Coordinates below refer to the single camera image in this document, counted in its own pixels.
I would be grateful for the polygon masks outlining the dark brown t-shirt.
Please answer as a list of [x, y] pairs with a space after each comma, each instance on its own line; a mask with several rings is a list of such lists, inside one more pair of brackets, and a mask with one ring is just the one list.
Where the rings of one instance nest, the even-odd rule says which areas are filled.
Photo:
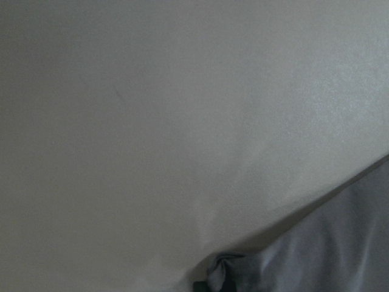
[[222, 253], [193, 291], [387, 291], [388, 158], [260, 252]]

